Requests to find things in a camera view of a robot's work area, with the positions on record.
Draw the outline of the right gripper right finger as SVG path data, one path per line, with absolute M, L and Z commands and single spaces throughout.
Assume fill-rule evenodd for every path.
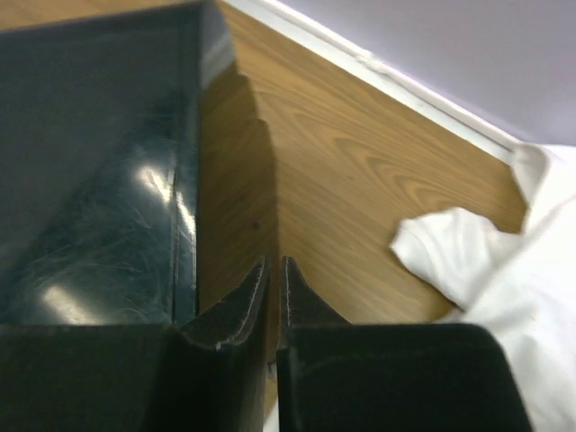
M 349 323 L 283 259 L 283 431 L 528 431 L 495 338 L 471 324 Z

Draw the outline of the black drawer cabinet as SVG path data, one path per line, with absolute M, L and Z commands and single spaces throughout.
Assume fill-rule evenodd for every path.
M 100 354 L 278 264 L 275 155 L 213 1 L 1 31 L 1 353 Z

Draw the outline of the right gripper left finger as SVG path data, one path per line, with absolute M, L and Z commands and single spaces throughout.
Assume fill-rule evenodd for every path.
M 184 326 L 1 328 L 4 431 L 259 431 L 270 265 Z

